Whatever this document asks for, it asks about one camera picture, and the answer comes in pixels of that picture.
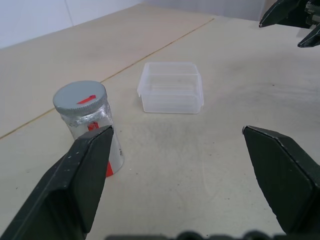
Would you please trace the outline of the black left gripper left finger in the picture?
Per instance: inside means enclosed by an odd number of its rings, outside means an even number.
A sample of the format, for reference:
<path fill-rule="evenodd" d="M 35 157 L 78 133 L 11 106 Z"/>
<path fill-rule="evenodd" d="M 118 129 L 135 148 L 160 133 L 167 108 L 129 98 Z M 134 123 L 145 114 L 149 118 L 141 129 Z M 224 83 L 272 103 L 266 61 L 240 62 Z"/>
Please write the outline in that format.
<path fill-rule="evenodd" d="M 113 127 L 88 131 L 42 176 L 2 240 L 84 240 L 105 185 Z"/>

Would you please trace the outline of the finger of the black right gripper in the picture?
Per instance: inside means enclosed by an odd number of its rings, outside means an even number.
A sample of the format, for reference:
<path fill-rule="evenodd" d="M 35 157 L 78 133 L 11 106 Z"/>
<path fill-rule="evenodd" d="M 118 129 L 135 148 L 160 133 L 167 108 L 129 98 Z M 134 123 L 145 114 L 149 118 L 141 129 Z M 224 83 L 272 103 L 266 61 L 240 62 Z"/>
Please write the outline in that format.
<path fill-rule="evenodd" d="M 320 24 L 318 24 L 297 46 L 299 48 L 313 48 L 320 45 Z"/>
<path fill-rule="evenodd" d="M 272 26 L 286 18 L 290 12 L 298 7 L 300 0 L 277 0 L 263 15 L 259 27 Z"/>

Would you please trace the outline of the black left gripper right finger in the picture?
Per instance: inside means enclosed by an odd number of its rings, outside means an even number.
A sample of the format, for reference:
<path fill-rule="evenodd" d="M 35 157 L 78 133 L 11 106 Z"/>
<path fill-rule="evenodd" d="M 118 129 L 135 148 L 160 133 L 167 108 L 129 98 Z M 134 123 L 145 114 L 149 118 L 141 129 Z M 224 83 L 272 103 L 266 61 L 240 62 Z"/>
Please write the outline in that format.
<path fill-rule="evenodd" d="M 320 238 L 320 166 L 291 137 L 244 126 L 257 183 L 285 232 L 282 239 Z"/>

